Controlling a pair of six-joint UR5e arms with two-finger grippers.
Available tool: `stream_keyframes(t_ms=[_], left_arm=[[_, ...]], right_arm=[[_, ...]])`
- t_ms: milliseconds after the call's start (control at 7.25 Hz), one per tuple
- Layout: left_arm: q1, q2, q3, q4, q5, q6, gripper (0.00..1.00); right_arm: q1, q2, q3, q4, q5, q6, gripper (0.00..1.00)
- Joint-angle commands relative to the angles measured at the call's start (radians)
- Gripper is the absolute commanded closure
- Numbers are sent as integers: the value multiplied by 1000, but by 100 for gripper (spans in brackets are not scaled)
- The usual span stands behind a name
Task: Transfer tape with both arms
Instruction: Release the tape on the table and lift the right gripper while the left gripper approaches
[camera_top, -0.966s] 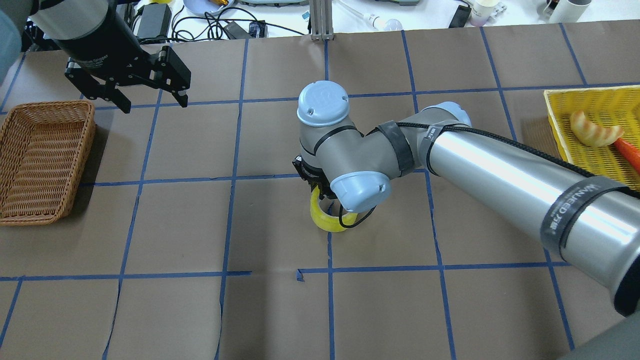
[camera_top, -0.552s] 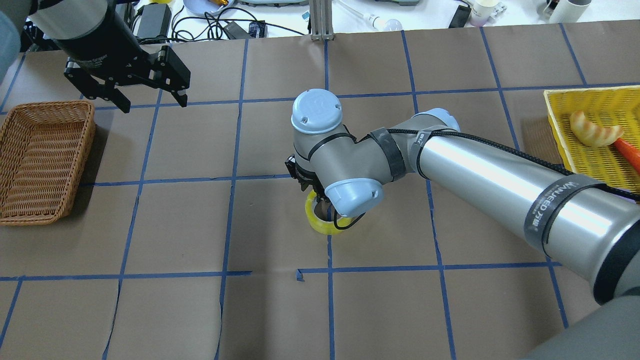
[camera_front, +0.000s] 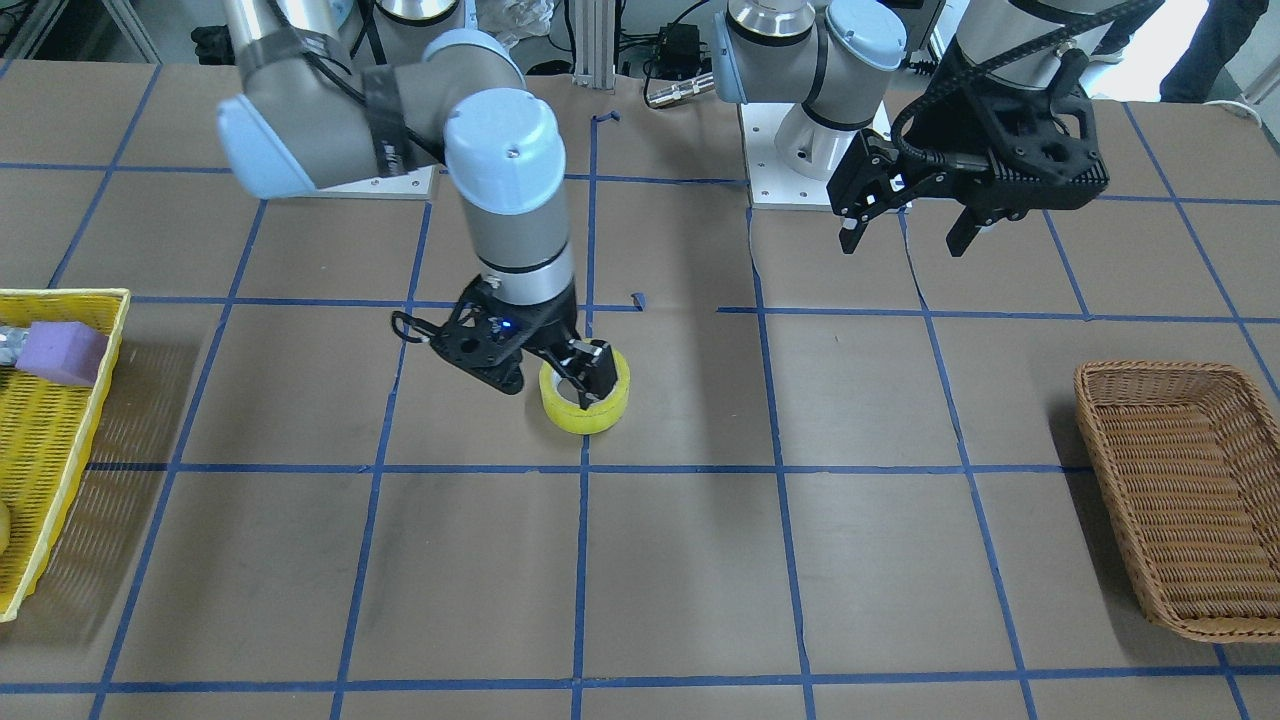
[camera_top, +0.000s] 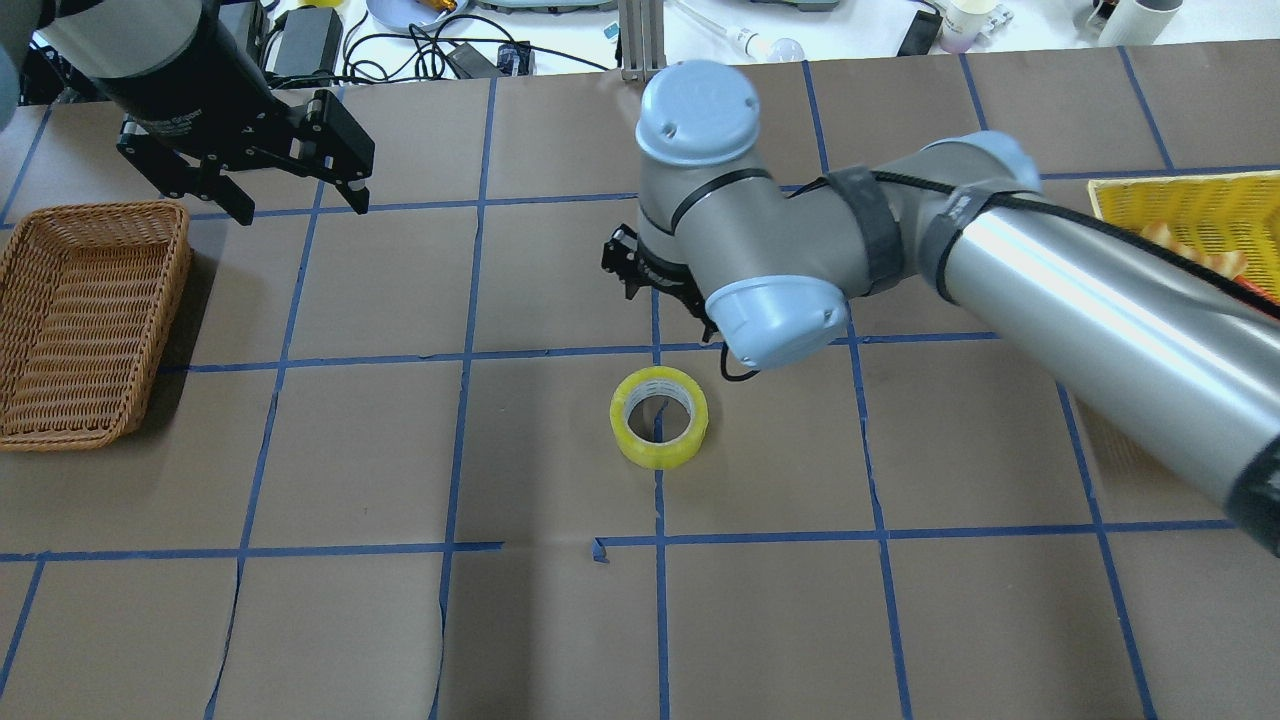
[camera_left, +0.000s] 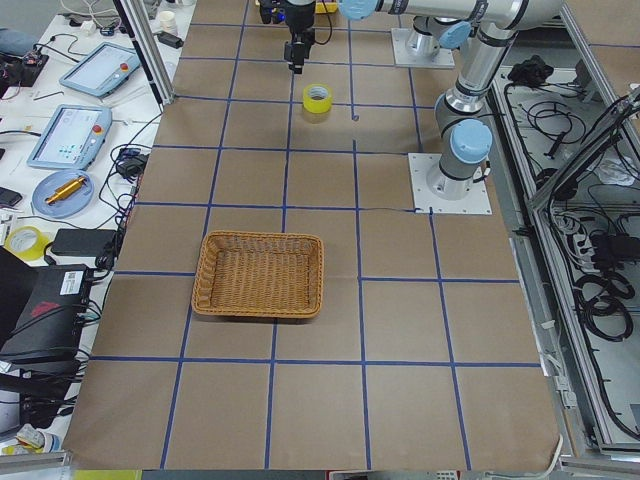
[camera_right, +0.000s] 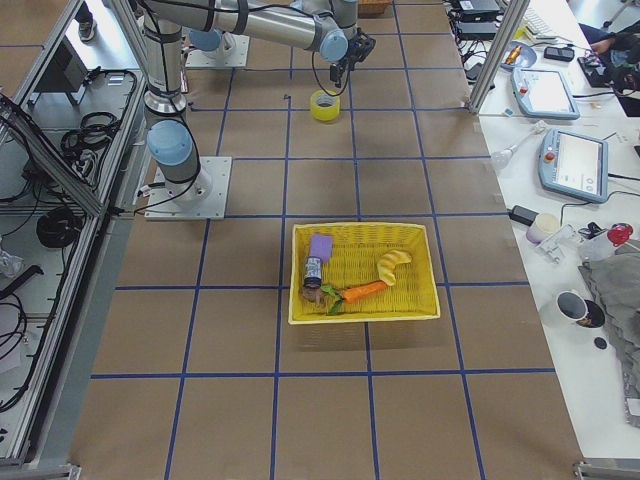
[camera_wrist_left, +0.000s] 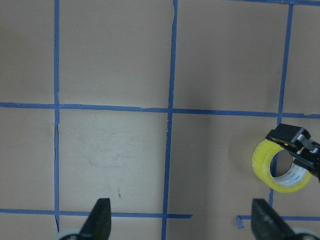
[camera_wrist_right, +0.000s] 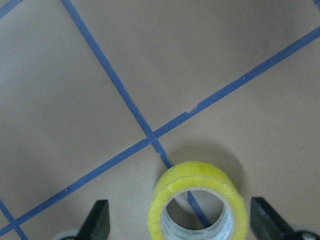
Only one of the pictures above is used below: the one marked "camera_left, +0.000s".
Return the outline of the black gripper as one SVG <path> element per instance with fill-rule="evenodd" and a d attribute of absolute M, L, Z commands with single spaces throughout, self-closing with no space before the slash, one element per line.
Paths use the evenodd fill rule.
<path fill-rule="evenodd" d="M 263 24 L 284 23 L 290 32 L 290 40 L 284 46 L 285 60 L 309 58 L 315 39 L 315 1 L 259 0 L 259 13 Z M 304 62 L 289 62 L 289 69 L 296 75 L 303 73 Z"/>

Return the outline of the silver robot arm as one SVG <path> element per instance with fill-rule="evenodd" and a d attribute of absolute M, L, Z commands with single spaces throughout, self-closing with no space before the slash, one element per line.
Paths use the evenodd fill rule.
<path fill-rule="evenodd" d="M 488 159 L 493 133 L 479 119 L 484 99 L 519 32 L 542 25 L 560 12 L 561 1 L 339 1 L 339 12 L 353 21 L 374 13 L 411 14 L 414 28 L 441 47 L 465 47 L 455 85 L 436 102 L 442 154 L 426 174 L 437 197 L 467 196 L 479 165 Z"/>
<path fill-rule="evenodd" d="M 454 18 L 415 16 L 412 28 L 406 40 L 407 51 L 414 56 L 430 57 L 442 48 L 459 48 L 469 38 L 472 25 Z"/>

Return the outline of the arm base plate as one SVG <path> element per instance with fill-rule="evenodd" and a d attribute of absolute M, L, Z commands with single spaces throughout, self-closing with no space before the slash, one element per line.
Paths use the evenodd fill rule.
<path fill-rule="evenodd" d="M 491 215 L 482 169 L 477 167 L 469 179 L 452 180 L 441 171 L 440 158 L 436 153 L 408 154 L 414 210 L 423 214 Z"/>
<path fill-rule="evenodd" d="M 431 35 L 413 28 L 392 28 L 391 40 L 395 65 L 405 68 L 447 69 L 455 67 L 453 53 L 443 49 Z"/>

